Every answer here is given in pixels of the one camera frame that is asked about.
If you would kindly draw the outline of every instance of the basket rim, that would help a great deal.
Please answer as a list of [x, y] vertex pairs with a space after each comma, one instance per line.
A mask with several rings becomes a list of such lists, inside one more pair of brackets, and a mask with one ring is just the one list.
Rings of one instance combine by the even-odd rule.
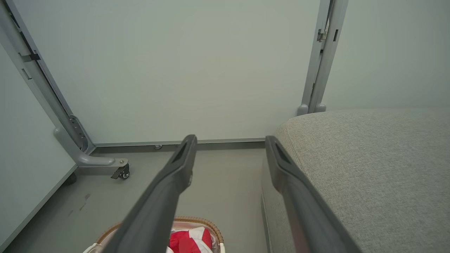
[[[211, 221], [207, 220], [207, 219], [203, 219], [203, 218], [198, 218], [198, 217], [192, 217], [192, 216], [175, 216], [173, 221], [178, 221], [178, 222], [194, 222], [194, 223], [200, 223], [203, 224], [207, 227], [209, 227], [214, 234], [216, 234], [217, 239], [219, 239], [219, 243], [224, 243], [224, 239], [222, 237], [222, 233], [219, 231], [219, 229], [217, 228], [216, 225], [214, 225], [214, 223], [212, 223]], [[122, 222], [118, 222], [114, 225], [112, 225], [111, 227], [109, 227], [96, 241], [97, 244], [101, 244], [101, 242], [109, 235], [111, 234], [111, 232], [113, 232], [114, 230], [116, 230], [117, 228], [120, 227], [120, 225], [122, 224]]]

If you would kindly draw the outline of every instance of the caster wheel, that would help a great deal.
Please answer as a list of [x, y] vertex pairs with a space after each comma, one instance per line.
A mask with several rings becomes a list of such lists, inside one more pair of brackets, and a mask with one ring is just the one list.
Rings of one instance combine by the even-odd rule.
[[130, 176], [130, 172], [123, 172], [119, 177], [123, 180], [127, 179]]
[[64, 181], [64, 185], [74, 184], [77, 180], [75, 173], [70, 174], [70, 176]]
[[127, 179], [130, 176], [130, 165], [126, 164], [123, 167], [119, 167], [116, 172], [111, 176], [113, 179], [121, 178], [121, 179]]

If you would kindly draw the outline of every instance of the gray metal leg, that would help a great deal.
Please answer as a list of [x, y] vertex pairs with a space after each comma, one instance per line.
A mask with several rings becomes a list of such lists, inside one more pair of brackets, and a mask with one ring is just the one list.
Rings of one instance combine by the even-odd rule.
[[308, 113], [308, 105], [307, 104], [302, 104], [301, 106], [298, 107], [297, 116], [307, 114], [307, 113]]
[[318, 104], [318, 105], [316, 105], [314, 112], [315, 113], [321, 113], [321, 112], [324, 112], [326, 110], [327, 110], [327, 106], [325, 104]]
[[120, 158], [108, 158], [108, 157], [94, 157], [89, 156], [82, 152], [80, 148], [73, 142], [70, 135], [66, 132], [66, 130], [62, 127], [57, 127], [53, 131], [53, 135], [58, 139], [59, 143], [64, 147], [67, 153], [72, 157], [73, 161], [76, 162], [79, 168], [85, 167], [117, 167], [119, 168], [118, 174], [114, 173], [112, 178], [122, 177], [123, 171], [128, 171], [128, 159]]

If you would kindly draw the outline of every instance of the gray metal post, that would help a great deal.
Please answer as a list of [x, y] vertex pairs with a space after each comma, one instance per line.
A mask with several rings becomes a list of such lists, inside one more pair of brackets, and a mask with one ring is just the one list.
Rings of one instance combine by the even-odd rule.
[[344, 17], [347, 10], [348, 0], [334, 0], [333, 9], [330, 14], [330, 26], [328, 39], [325, 41], [322, 60], [320, 62], [317, 78], [309, 103], [308, 113], [323, 112], [326, 105], [321, 104], [325, 92], [325, 86], [330, 75], [334, 55], [338, 46], [339, 37], [344, 23]]
[[303, 97], [301, 99], [301, 105], [297, 109], [297, 116], [307, 114], [308, 107], [311, 99], [311, 94], [314, 87], [315, 78], [320, 64], [320, 51], [322, 50], [322, 44], [325, 43], [322, 40], [321, 34], [325, 34], [325, 28], [327, 25], [327, 16], [329, 12], [330, 0], [321, 0], [319, 5], [319, 13], [317, 14], [317, 21], [315, 25], [316, 34], [314, 34], [310, 61], [308, 65], [308, 73], [306, 74], [305, 89], [303, 91]]
[[[94, 146], [86, 133], [77, 131], [75, 128], [74, 123], [70, 118], [70, 115], [73, 115], [73, 113], [59, 91], [59, 88], [56, 86], [45, 62], [40, 58], [36, 45], [25, 27], [14, 2], [12, 0], [5, 0], [5, 2], [20, 28], [13, 22], [9, 11], [6, 9], [7, 7], [0, 4], [2, 27], [7, 33], [8, 38], [12, 41], [15, 50], [22, 56], [23, 64], [25, 65], [23, 71], [29, 75], [30, 79], [34, 80], [34, 83], [37, 85], [38, 89], [41, 91], [76, 145], [83, 151], [92, 151]], [[30, 55], [38, 55], [38, 59], [30, 57]]]
[[128, 159], [126, 158], [114, 159], [85, 154], [75, 145], [66, 130], [61, 127], [56, 127], [53, 135], [76, 162], [78, 167], [123, 167], [128, 164]]

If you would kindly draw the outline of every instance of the hinge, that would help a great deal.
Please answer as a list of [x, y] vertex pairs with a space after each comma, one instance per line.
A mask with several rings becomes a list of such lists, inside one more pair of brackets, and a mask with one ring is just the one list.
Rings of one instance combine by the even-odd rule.
[[319, 29], [317, 32], [317, 41], [322, 42], [327, 39], [327, 35], [325, 33], [322, 33], [322, 29]]
[[24, 55], [24, 56], [21, 55], [21, 57], [22, 57], [22, 61], [25, 63], [30, 62], [30, 61], [37, 61], [37, 60], [41, 59], [38, 54], [29, 54], [29, 55]]

